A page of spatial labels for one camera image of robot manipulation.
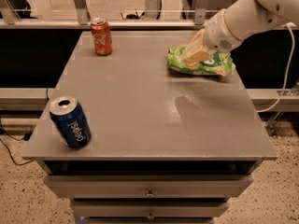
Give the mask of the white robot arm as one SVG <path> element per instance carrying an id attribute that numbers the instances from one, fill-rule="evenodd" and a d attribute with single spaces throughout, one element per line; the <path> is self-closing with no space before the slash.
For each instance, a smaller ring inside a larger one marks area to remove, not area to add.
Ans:
<path id="1" fill-rule="evenodd" d="M 214 15 L 192 39 L 181 57 L 203 62 L 238 48 L 252 35 L 282 24 L 299 25 L 299 0 L 238 0 Z"/>

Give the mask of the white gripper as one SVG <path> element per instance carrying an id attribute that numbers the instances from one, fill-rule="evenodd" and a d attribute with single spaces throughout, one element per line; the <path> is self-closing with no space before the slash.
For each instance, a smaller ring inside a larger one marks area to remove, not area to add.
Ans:
<path id="1" fill-rule="evenodd" d="M 187 62 L 204 62 L 210 60 L 216 51 L 226 53 L 240 45 L 241 41 L 227 27 L 225 9 L 222 9 L 208 21 L 204 30 L 197 32 L 181 57 Z"/>

